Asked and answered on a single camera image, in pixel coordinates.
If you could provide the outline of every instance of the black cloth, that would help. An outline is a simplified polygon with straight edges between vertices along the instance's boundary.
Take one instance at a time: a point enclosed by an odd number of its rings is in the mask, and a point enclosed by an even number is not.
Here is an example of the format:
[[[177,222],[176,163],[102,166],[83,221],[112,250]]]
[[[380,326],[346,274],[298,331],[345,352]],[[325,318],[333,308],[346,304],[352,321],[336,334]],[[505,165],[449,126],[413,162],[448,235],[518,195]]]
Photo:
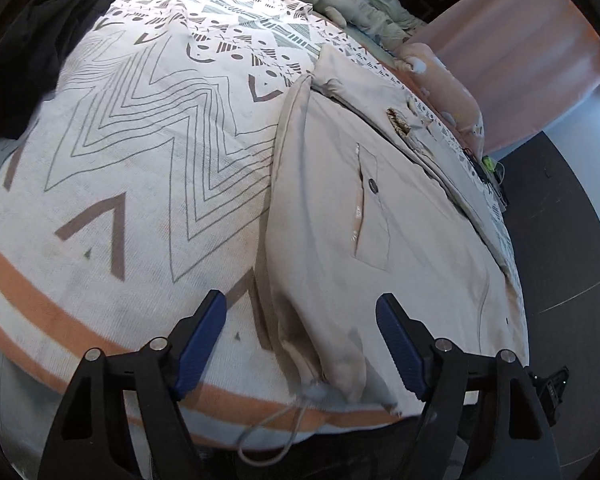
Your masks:
[[[64,60],[114,0],[33,0],[0,41],[0,137],[19,138]]]

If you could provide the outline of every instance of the black device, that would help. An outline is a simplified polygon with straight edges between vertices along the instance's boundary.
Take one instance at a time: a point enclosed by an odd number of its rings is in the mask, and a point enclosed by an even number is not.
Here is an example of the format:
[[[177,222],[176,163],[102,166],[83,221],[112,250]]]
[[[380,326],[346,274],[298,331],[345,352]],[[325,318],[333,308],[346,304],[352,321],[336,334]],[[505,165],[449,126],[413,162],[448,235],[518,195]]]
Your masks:
[[[137,352],[115,356],[97,348],[87,351],[58,407],[38,479],[140,479],[123,399],[125,390],[134,390],[155,478],[210,480],[177,402],[198,384],[225,319],[224,295],[212,290],[167,338],[154,338]],[[448,339],[434,339],[392,294],[378,299],[376,320],[404,386],[426,402],[392,479],[442,480],[464,394],[473,390],[480,392],[478,420],[460,478],[561,478],[536,387],[512,351],[501,350],[495,357],[465,354]],[[546,384],[542,382],[542,391]],[[0,480],[16,478],[0,449]]]

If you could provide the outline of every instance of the bed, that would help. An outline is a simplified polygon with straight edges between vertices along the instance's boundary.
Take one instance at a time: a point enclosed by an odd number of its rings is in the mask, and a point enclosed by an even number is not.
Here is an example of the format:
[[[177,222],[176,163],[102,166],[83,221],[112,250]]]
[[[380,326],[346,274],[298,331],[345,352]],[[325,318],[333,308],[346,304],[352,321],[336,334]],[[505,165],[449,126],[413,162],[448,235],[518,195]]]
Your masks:
[[[228,316],[202,384],[182,403],[193,441],[234,448],[246,428],[295,405],[297,373],[269,336],[258,284],[280,113],[324,44],[438,124],[491,211],[516,311],[501,329],[515,327],[527,364],[522,291],[493,191],[448,128],[365,47],[298,0],[116,0],[23,138],[0,146],[0,432],[21,467],[42,453],[87,349],[113,354],[168,334],[211,288],[226,294]],[[132,396],[126,403],[142,449],[138,406]],[[296,441],[422,410],[408,392],[401,406],[316,404]],[[293,423],[291,410],[248,447],[282,446]]]

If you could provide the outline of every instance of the pants pocket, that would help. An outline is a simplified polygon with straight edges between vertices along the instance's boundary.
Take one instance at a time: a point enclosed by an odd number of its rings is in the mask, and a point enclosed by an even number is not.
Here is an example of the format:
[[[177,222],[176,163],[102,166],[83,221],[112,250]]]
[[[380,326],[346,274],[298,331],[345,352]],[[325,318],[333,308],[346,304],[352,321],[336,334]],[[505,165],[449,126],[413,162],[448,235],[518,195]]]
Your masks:
[[[376,269],[386,269],[389,258],[389,227],[382,207],[382,182],[378,160],[363,146],[356,145],[360,186],[356,196],[351,241],[353,255]]]

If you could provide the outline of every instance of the pink plush pillow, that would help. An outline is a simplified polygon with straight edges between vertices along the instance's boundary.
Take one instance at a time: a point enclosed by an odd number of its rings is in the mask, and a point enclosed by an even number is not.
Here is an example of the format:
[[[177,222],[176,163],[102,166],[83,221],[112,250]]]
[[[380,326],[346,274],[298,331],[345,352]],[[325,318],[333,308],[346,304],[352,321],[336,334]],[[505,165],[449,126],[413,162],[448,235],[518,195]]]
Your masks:
[[[464,85],[424,43],[403,43],[394,50],[395,67],[407,72],[431,105],[455,127],[458,142],[482,158],[484,127],[480,107]]]

